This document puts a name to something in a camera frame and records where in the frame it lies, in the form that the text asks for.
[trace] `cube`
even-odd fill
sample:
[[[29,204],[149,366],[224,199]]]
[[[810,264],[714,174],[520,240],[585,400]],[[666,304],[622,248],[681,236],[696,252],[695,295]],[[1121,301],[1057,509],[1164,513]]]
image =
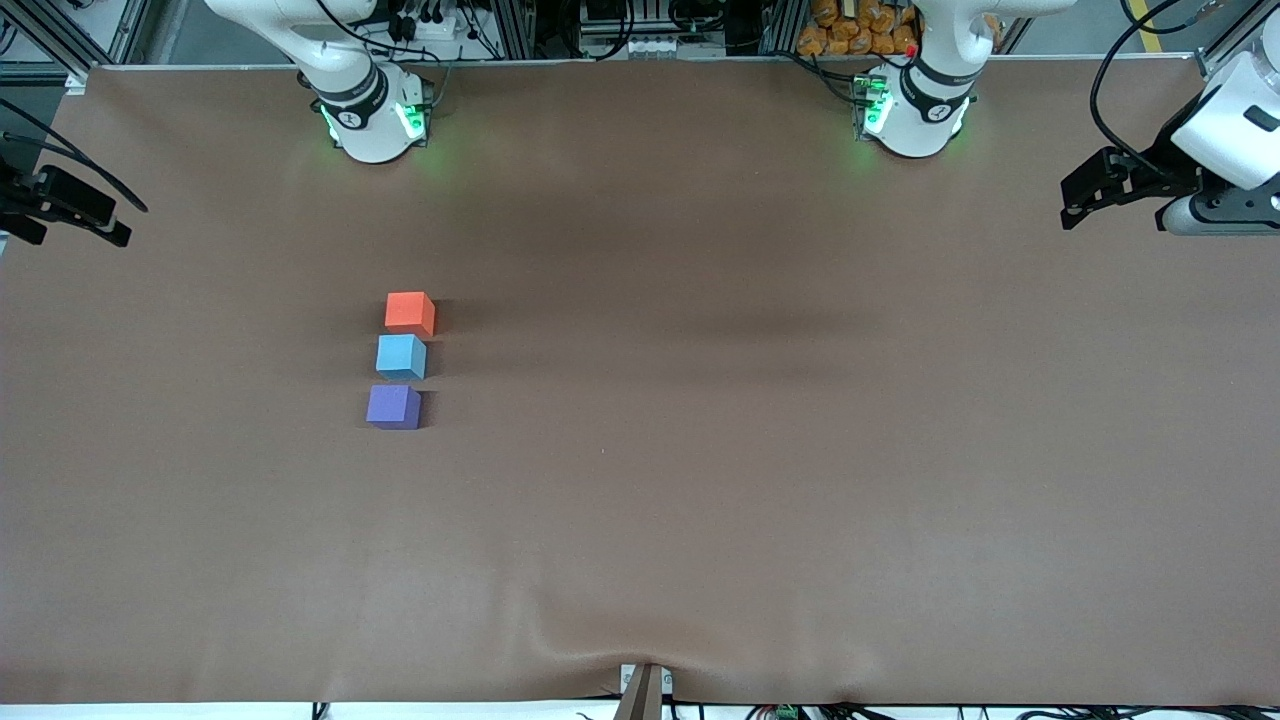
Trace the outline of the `cube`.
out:
[[[385,324],[393,333],[430,340],[435,334],[435,304],[425,292],[392,292],[387,296]]]
[[[365,420],[384,430],[416,430],[422,393],[408,386],[374,386]]]
[[[378,374],[388,380],[426,378],[426,343],[411,334],[384,334],[378,338]]]

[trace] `metal frame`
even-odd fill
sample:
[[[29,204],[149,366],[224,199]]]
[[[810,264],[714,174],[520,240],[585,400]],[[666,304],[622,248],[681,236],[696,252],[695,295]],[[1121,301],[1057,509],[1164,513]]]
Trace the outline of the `metal frame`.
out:
[[[809,22],[808,0],[774,0],[760,35],[760,55],[774,50],[795,53],[800,29]]]
[[[97,65],[128,60],[140,33],[138,23],[150,0],[128,0],[106,49],[51,0],[0,0],[4,15],[47,55],[50,63],[8,63],[4,79],[12,85],[61,83],[70,76],[83,83]]]
[[[1240,19],[1201,53],[1201,67],[1204,73],[1212,73],[1240,46],[1257,37],[1262,23],[1276,8],[1280,8],[1280,0],[1254,0],[1253,6],[1240,15]]]
[[[525,0],[493,0],[493,17],[502,40],[503,56],[508,60],[531,60],[534,10]]]
[[[0,14],[72,77],[83,81],[91,68],[111,61],[79,26],[47,0],[0,0]]]

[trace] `green led light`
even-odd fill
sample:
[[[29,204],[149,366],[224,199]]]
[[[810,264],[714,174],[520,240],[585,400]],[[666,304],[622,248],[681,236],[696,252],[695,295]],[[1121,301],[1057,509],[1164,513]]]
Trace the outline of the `green led light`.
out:
[[[406,108],[404,105],[397,102],[396,114],[399,115],[401,124],[404,126],[404,132],[408,133],[410,137],[422,137],[426,123],[422,119],[422,110],[420,108],[415,105]]]
[[[879,132],[884,129],[884,120],[888,118],[888,111],[893,109],[893,95],[887,90],[879,96],[879,99],[867,109],[867,122],[863,129],[867,132]]]

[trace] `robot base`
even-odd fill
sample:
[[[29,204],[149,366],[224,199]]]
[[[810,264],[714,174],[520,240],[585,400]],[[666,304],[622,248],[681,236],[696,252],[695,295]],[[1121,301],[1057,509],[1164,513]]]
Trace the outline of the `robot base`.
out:
[[[365,127],[353,129],[329,120],[334,146],[361,163],[388,163],[410,147],[426,145],[431,123],[434,86],[399,65],[379,63],[387,74],[387,99],[369,117]]]
[[[873,69],[858,96],[867,97],[869,105],[855,113],[859,137],[872,137],[890,151],[904,158],[928,158],[946,147],[957,132],[969,108],[969,101],[956,109],[941,105],[950,115],[943,122],[927,122],[920,111],[905,100],[902,70],[891,63]]]

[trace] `purple cube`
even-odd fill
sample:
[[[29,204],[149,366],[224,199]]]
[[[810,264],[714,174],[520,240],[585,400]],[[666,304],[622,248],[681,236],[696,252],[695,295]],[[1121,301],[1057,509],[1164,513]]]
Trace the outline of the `purple cube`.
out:
[[[408,386],[374,386],[365,420],[384,430],[416,430],[422,393]]]

